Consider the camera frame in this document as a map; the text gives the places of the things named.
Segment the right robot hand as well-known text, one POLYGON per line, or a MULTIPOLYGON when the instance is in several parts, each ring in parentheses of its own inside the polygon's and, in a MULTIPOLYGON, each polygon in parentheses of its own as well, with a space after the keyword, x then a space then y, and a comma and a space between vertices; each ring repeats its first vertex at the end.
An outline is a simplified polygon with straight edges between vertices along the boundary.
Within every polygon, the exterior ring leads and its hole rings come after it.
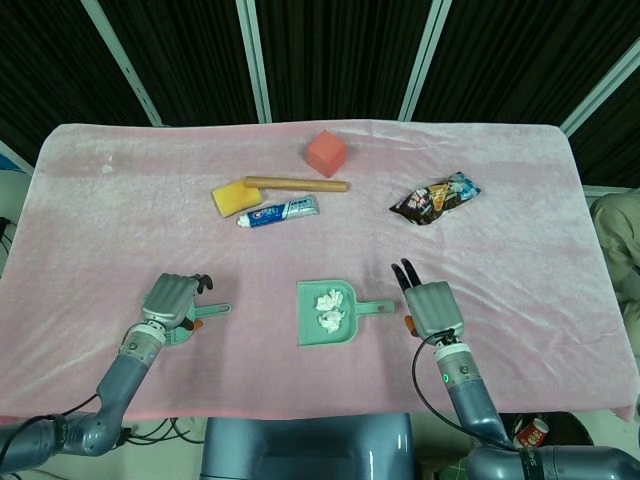
POLYGON ((391 269, 408 307, 404 321, 413 337, 436 345, 444 338, 462 336, 464 319, 448 282, 422 283, 406 258, 400 265, 393 263, 391 269))

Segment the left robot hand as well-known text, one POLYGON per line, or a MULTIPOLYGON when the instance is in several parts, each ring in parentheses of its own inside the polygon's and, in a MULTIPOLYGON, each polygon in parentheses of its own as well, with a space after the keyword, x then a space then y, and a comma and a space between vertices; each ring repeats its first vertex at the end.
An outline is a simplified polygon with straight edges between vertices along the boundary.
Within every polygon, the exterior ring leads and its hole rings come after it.
POLYGON ((166 331, 183 328, 194 329, 194 321, 187 318, 187 312, 194 302, 196 294, 213 289, 213 280, 206 274, 183 276, 163 273, 142 305, 142 318, 145 322, 155 322, 166 331))

